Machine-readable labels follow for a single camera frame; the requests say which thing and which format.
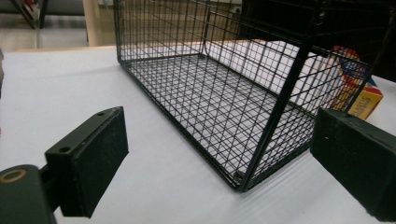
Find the wire grid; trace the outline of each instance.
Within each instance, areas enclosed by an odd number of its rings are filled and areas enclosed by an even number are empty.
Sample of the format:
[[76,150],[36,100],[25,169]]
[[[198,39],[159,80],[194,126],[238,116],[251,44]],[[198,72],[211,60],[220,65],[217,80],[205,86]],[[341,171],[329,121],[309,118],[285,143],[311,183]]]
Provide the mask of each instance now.
[[[297,11],[300,7],[311,14],[314,9],[304,1],[267,2]],[[350,35],[353,29],[320,33],[270,142],[266,148],[258,148],[304,33],[293,30],[284,36],[287,29],[275,26],[265,30],[268,24],[250,24],[252,20],[230,13],[230,4],[204,0],[116,1],[116,9],[121,65],[238,190],[246,190],[240,188],[241,179],[248,175],[255,152],[265,150],[243,188],[256,186],[307,149],[319,107],[345,109],[356,93],[345,89],[341,63],[336,60],[341,53],[330,50],[334,43],[328,41],[340,34]],[[282,16],[273,15],[269,24]],[[361,30],[370,34],[373,27],[359,28],[360,34]],[[346,62],[363,64],[346,58]]]

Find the floor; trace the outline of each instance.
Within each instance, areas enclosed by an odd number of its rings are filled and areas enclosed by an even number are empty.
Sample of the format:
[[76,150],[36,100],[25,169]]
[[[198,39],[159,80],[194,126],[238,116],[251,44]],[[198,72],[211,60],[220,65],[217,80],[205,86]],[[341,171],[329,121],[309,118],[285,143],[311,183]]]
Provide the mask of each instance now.
[[88,47],[85,17],[47,16],[43,29],[31,29],[21,15],[0,14],[0,48],[21,49]]

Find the black wire basket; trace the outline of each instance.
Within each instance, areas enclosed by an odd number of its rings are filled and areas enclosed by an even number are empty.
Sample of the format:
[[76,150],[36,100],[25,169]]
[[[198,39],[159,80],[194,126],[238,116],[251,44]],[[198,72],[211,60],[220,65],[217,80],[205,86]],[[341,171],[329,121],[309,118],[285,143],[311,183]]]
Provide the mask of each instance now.
[[350,108],[391,15],[367,0],[116,0],[118,60],[247,191],[309,147],[320,107]]

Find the table surface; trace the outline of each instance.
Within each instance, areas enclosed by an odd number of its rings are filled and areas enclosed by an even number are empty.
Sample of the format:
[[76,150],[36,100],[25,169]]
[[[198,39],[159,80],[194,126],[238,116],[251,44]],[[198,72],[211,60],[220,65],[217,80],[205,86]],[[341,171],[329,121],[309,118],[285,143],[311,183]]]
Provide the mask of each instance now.
[[[91,219],[58,223],[378,223],[305,152],[236,193],[120,68],[114,49],[7,53],[0,170],[46,164],[44,152],[98,111],[122,105],[130,154]],[[396,135],[396,85],[367,121]]]

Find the red and yellow box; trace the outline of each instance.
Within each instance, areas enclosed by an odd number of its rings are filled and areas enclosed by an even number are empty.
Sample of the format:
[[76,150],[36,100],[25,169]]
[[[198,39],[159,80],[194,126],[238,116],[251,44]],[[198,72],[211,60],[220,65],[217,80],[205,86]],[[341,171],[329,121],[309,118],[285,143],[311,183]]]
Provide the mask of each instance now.
[[[333,102],[332,108],[342,109],[349,103],[351,93],[357,90],[361,80],[365,76],[368,76],[368,71],[364,64],[359,63],[360,59],[355,50],[343,49],[339,46],[335,46],[333,50],[336,52],[336,55],[333,57],[339,64],[343,87]],[[375,85],[373,79],[370,78],[356,101],[352,104],[352,107],[348,110],[348,113],[360,119],[367,119],[382,98],[381,90]]]

